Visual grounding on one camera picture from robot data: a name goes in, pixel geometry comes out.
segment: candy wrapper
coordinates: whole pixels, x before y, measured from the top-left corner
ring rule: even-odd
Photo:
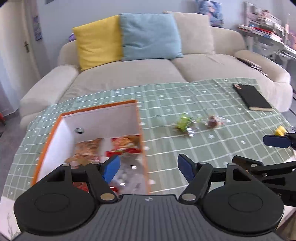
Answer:
[[[296,128],[293,126],[288,126],[287,128],[283,126],[279,126],[276,130],[274,130],[274,134],[276,136],[284,136],[288,133],[295,133],[295,132],[296,132]]]
[[[118,188],[117,194],[145,194],[145,176],[142,155],[124,153],[120,155],[120,169],[110,185]]]
[[[209,116],[206,120],[201,120],[209,129],[215,129],[221,125],[224,125],[224,123],[227,121],[225,118],[220,116]]]
[[[195,136],[196,129],[198,129],[197,120],[189,116],[187,112],[182,113],[180,119],[174,127],[184,133],[187,133],[190,137]]]

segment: green checkered tablecloth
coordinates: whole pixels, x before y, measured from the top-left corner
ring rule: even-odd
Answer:
[[[260,160],[265,165],[288,160],[293,155],[291,150],[267,147],[262,138],[280,125],[289,128],[289,123],[278,111],[248,110],[232,88],[233,83],[257,87],[254,79],[236,78],[143,85],[51,105],[30,124],[10,168],[3,196],[15,200],[30,187],[39,155],[61,113],[128,99],[139,102],[147,172],[155,183],[151,185],[153,194],[179,195],[188,184],[177,168],[180,153],[214,167],[226,167],[235,155]],[[183,112],[204,118],[218,115],[227,121],[214,130],[200,125],[196,136],[189,138],[172,127]]]

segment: gray floor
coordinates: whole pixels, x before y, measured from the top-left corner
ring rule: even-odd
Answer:
[[[283,113],[284,117],[287,119],[288,122],[294,127],[296,127],[296,100],[293,99],[292,106],[290,111]]]
[[[25,136],[25,131],[19,127],[20,116],[19,113],[13,113],[6,117],[6,126],[0,123],[0,195],[6,181],[6,176],[13,161],[22,139]]]

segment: yellow object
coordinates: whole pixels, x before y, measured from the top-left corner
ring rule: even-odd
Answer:
[[[287,130],[283,126],[279,126],[278,129],[275,130],[276,136],[284,136],[287,132]]]
[[[119,15],[73,28],[81,70],[121,60]]]

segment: stack of books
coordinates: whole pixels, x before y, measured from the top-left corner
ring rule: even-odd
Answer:
[[[238,29],[239,30],[242,30],[242,31],[246,31],[246,32],[253,32],[255,29],[253,28],[253,27],[251,27],[251,26],[248,26],[248,25],[242,25],[242,24],[240,24],[239,26],[238,26]]]
[[[257,28],[257,27],[251,27],[251,26],[247,26],[247,25],[242,25],[240,24],[238,26],[238,29],[241,31],[245,31],[245,32],[251,32],[251,33],[255,33],[258,35],[261,35],[263,37],[281,42],[282,38],[275,35],[272,31],[266,30],[266,29],[262,29],[262,28]]]
[[[253,33],[281,42],[281,38],[279,36],[275,35],[272,31],[266,29],[254,27]]]

